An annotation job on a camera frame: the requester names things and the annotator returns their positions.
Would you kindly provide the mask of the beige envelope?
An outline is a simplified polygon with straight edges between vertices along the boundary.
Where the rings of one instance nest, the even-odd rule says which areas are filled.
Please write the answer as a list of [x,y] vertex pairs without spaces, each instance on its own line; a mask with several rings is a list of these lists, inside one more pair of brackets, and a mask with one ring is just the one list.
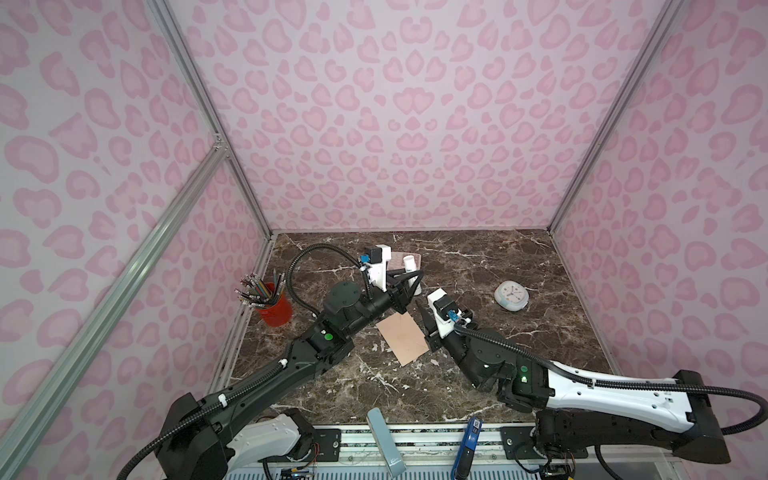
[[378,322],[376,328],[401,366],[429,351],[423,332],[409,313],[394,313]]

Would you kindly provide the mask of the white glue stick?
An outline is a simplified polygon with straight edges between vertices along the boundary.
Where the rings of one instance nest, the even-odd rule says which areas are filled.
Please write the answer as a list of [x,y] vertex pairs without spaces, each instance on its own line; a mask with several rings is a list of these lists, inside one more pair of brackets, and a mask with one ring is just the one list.
[[[406,273],[411,273],[420,269],[420,256],[415,254],[408,254],[403,257],[403,265]],[[416,277],[413,276],[409,280],[409,286],[414,289],[416,296],[422,293],[420,285],[416,285]]]

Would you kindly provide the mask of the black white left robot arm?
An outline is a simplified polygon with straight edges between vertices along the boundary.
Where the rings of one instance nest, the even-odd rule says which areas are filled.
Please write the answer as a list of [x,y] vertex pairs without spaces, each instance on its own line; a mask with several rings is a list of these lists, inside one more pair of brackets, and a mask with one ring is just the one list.
[[[321,309],[302,300],[293,281],[299,263],[318,250],[342,256],[363,277],[361,284],[335,284]],[[383,319],[388,311],[406,313],[424,273],[390,272],[387,263],[381,246],[359,258],[325,243],[301,250],[285,273],[284,286],[293,302],[313,315],[314,323],[280,357],[242,381],[200,400],[191,394],[178,398],[160,434],[127,461],[118,478],[128,478],[149,455],[156,456],[169,479],[224,478],[235,456],[231,444],[252,420],[292,390],[341,363],[354,348],[354,335],[366,326]]]

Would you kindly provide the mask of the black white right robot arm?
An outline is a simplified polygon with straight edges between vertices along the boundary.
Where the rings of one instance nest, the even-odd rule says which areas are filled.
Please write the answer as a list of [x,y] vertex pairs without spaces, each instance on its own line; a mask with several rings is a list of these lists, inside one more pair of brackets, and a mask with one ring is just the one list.
[[659,380],[586,372],[478,328],[448,296],[417,307],[431,350],[445,349],[475,389],[534,415],[529,446],[541,456],[641,445],[689,462],[727,464],[726,437],[767,420],[765,398],[709,386],[694,371]]

